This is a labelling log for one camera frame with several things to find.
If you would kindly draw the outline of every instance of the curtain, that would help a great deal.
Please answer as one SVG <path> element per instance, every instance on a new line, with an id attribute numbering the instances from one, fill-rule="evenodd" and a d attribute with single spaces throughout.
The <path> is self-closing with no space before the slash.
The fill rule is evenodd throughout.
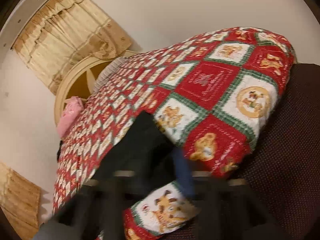
<path id="1" fill-rule="evenodd" d="M 48 0 L 13 47 L 55 95 L 77 62 L 89 55 L 114 58 L 130 45 L 124 30 L 90 0 Z"/>
<path id="2" fill-rule="evenodd" d="M 40 188 L 0 162 L 0 206 L 22 240 L 38 231 Z"/>

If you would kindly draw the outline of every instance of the wall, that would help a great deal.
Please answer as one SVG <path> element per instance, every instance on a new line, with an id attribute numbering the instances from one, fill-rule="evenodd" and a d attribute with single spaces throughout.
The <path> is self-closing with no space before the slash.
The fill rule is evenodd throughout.
<path id="1" fill-rule="evenodd" d="M 256 26 L 285 35 L 299 61 L 320 64 L 320 26 L 303 0 L 93 1 L 131 35 L 132 49 L 148 51 L 209 30 Z M 53 105 L 54 96 L 9 51 L 0 69 L 0 160 L 47 192 L 42 209 L 47 214 L 59 145 Z"/>
<path id="2" fill-rule="evenodd" d="M 144 51 L 198 33 L 255 26 L 284 35 L 300 62 L 320 65 L 320 25 L 303 0 L 93 0 Z"/>

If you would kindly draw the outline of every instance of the striped pillow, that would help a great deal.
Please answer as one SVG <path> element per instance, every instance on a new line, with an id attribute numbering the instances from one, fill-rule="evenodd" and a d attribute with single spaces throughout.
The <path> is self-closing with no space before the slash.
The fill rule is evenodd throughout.
<path id="1" fill-rule="evenodd" d="M 103 85 L 105 85 L 110 77 L 113 76 L 113 74 L 117 73 L 119 68 L 127 62 L 127 57 L 118 57 L 114 61 L 112 61 L 104 70 L 101 71 L 99 74 L 93 91 L 97 92 Z"/>

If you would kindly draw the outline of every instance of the red patchwork blanket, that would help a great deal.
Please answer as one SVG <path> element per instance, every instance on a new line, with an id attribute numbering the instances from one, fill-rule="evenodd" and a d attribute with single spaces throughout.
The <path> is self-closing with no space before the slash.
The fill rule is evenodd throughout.
<path id="1" fill-rule="evenodd" d="M 295 60 L 283 36 L 257 28 L 207 32 L 129 58 L 92 94 L 61 148 L 54 212 L 125 135 L 143 109 L 215 176 L 256 144 Z"/>

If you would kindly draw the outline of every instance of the pink garment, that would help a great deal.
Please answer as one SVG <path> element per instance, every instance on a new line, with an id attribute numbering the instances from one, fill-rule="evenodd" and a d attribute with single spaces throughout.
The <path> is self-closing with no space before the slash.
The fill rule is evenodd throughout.
<path id="1" fill-rule="evenodd" d="M 70 101 L 64 108 L 60 121 L 57 125 L 57 131 L 61 138 L 63 138 L 78 115 L 83 110 L 83 104 L 79 97 L 71 97 Z"/>

